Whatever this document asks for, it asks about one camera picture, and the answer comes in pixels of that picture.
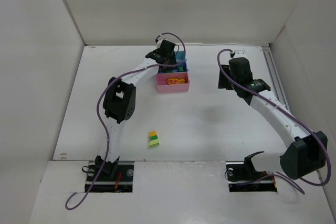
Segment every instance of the white wall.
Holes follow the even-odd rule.
[[[83,43],[62,0],[0,0],[0,218],[28,223]]]
[[[297,0],[66,0],[87,44],[273,42]]]
[[[328,136],[333,172],[324,189],[336,216],[336,1],[299,0],[272,51],[291,111]]]

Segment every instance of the stacked blocks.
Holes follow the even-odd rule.
[[[149,136],[151,140],[149,141],[149,147],[155,147],[160,144],[158,135],[156,134],[156,131],[152,131],[149,133]]]

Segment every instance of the white floor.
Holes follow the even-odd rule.
[[[304,196],[279,179],[278,193],[229,193],[223,161],[242,160],[261,150],[283,152],[285,147],[264,118],[234,91],[217,89],[216,55],[226,47],[246,50],[254,78],[271,85],[260,47],[188,46],[189,92],[158,94],[155,78],[137,88],[136,110],[125,125],[121,146],[122,160],[147,160],[135,163],[133,193],[91,193],[79,208],[67,211],[67,198],[84,191],[81,167],[88,161],[80,160],[93,160],[101,144],[106,144],[95,114],[100,93],[111,77],[132,70],[154,49],[86,47],[55,161],[44,173],[30,224],[334,223],[323,188],[300,181]],[[222,64],[228,59],[223,55]],[[150,131],[157,131],[161,141],[152,149],[148,148]],[[308,179],[317,182],[317,174]]]
[[[254,77],[271,86],[261,47],[187,46],[189,92],[159,94],[155,77],[137,87],[135,113],[125,124],[121,141],[121,160],[240,160],[256,151],[285,150],[281,138],[259,113],[234,91],[217,88],[217,53],[226,47],[245,50]],[[106,144],[96,115],[98,97],[111,77],[133,70],[153,49],[85,47],[54,160],[94,160]],[[222,64],[228,60],[229,54],[223,54]],[[149,149],[151,131],[161,141],[158,148]]]
[[[323,189],[277,179],[278,193],[229,193],[224,162],[136,162],[132,193],[91,193],[73,211],[64,204],[83,192],[85,161],[50,161],[30,224],[332,224]],[[309,179],[317,182],[315,174]],[[75,205],[83,194],[70,202]]]

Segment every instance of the pink container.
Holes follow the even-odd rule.
[[[185,84],[167,84],[167,80],[170,78],[184,79]],[[167,92],[183,92],[189,90],[189,76],[188,72],[177,72],[177,73],[158,73],[156,75],[156,90],[159,93]]]

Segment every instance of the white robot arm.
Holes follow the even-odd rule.
[[[156,61],[153,59],[144,59],[143,62],[138,65],[135,70],[145,68],[149,65],[156,64]],[[141,84],[146,82],[149,78],[158,73],[159,67],[148,68],[142,72],[129,75],[123,79],[123,82],[126,84],[132,84],[134,87],[139,87]],[[120,140],[121,134],[125,125],[125,120],[118,123],[114,118],[107,118],[107,127],[110,133],[110,148],[107,162],[115,162],[118,160],[120,155]],[[100,157],[104,157],[106,153],[106,144],[103,143],[102,148],[99,152]]]
[[[148,53],[142,63],[134,69],[134,71],[144,70],[127,75],[113,84],[111,82],[115,77],[109,81],[103,108],[107,117],[106,125],[110,136],[110,145],[107,160],[102,168],[102,172],[108,176],[113,177],[118,168],[121,135],[126,120],[133,115],[135,110],[136,88],[156,75],[159,68],[173,69],[176,67],[175,46],[176,44],[168,40],[157,41],[157,49]],[[102,165],[106,151],[104,143],[99,155],[94,160],[97,169]]]
[[[233,58],[229,61],[229,65],[221,65],[221,67],[225,74],[220,72],[218,88],[236,91],[240,98],[243,98],[248,105],[269,122],[287,148],[285,153],[257,152],[245,157],[245,167],[242,169],[238,167],[238,170],[242,171],[241,173],[243,174],[237,175],[236,178],[231,177],[231,179],[250,180],[253,174],[266,170],[283,170],[291,179],[298,179],[322,168],[326,164],[323,149],[316,139],[298,123],[277,109],[278,106],[282,107],[285,112],[290,114],[275,97],[269,85],[261,79],[253,79],[250,64],[246,58]],[[326,135],[321,131],[316,132],[315,135],[323,146],[327,148],[328,139]]]

